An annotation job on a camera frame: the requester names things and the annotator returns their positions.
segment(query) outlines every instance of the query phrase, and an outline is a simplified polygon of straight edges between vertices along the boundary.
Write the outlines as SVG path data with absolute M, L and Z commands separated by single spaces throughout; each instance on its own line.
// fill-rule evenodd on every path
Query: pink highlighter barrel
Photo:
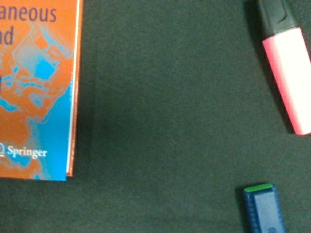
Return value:
M 311 133 L 311 62 L 297 19 L 286 0 L 257 0 L 263 46 L 297 135 Z

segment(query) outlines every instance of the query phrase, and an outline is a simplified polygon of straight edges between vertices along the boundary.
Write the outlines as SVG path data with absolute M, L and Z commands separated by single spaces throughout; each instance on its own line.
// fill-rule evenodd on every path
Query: orange book cover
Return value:
M 0 177 L 73 174 L 83 0 L 0 3 Z

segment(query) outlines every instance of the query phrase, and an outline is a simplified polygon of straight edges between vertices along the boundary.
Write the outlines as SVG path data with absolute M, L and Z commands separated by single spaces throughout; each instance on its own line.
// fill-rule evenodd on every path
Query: dark cloth surface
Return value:
M 311 48 L 311 1 L 290 3 Z M 311 138 L 293 133 L 242 0 L 86 0 L 74 177 L 0 180 L 0 232 L 248 233 L 277 186 L 311 232 Z

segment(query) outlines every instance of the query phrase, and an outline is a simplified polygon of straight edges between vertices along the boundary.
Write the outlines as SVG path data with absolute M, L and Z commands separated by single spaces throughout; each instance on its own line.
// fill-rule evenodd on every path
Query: blue marker body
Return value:
M 276 187 L 262 184 L 246 188 L 244 198 L 252 233 L 285 233 Z

